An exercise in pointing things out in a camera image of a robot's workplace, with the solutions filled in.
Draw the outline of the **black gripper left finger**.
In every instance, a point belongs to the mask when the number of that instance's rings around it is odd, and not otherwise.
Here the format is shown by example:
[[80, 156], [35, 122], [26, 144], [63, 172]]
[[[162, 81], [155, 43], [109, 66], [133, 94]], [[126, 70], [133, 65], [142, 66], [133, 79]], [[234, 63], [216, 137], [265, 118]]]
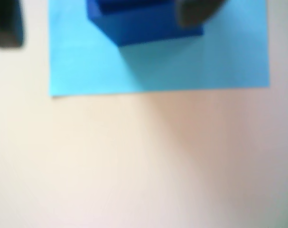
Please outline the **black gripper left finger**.
[[20, 48], [24, 43], [19, 0], [0, 0], [0, 48]]

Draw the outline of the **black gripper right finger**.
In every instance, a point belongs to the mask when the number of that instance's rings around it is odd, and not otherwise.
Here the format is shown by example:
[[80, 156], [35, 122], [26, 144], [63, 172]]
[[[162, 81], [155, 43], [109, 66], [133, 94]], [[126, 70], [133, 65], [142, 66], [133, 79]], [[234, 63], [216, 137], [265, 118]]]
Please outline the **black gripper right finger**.
[[226, 0], [177, 0], [177, 21], [182, 27], [202, 24], [225, 3]]

